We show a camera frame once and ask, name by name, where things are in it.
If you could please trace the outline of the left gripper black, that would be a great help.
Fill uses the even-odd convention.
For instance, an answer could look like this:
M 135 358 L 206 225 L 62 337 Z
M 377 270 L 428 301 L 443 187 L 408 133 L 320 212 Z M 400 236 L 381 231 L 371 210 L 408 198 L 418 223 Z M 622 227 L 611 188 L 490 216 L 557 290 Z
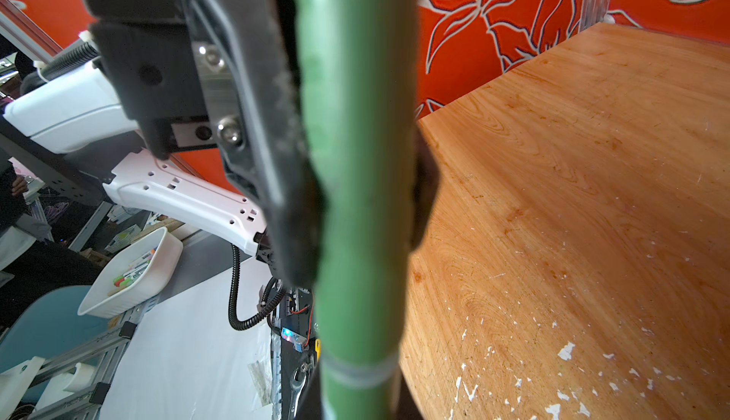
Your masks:
M 262 209 L 274 274 L 310 289 L 322 195 L 300 106 L 295 0 L 84 0 L 103 70 L 158 159 L 218 148 Z

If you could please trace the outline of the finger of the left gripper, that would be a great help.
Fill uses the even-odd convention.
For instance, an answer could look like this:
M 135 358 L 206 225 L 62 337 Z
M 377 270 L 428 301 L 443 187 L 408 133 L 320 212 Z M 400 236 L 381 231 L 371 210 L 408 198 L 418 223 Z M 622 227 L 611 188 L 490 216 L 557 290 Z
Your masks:
M 414 225 L 411 250 L 415 251 L 426 234 L 435 205 L 440 172 L 435 157 L 419 128 L 416 128 L 416 182 L 414 183 Z

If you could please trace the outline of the dark green pen cap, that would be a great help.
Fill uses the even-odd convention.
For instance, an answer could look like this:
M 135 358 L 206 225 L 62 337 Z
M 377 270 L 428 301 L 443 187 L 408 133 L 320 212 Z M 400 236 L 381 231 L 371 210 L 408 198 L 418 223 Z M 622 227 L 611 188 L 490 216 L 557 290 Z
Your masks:
M 412 191 L 416 0 L 296 0 L 302 110 L 324 197 L 315 291 L 328 374 L 397 371 Z

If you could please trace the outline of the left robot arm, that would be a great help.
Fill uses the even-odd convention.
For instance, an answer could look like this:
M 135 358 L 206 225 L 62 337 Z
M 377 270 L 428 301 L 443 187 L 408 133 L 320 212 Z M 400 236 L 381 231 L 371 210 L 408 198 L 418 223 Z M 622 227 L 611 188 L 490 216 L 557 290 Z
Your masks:
M 414 124 L 417 0 L 84 0 L 1 145 L 82 202 L 182 220 L 287 287 L 393 292 L 438 169 Z

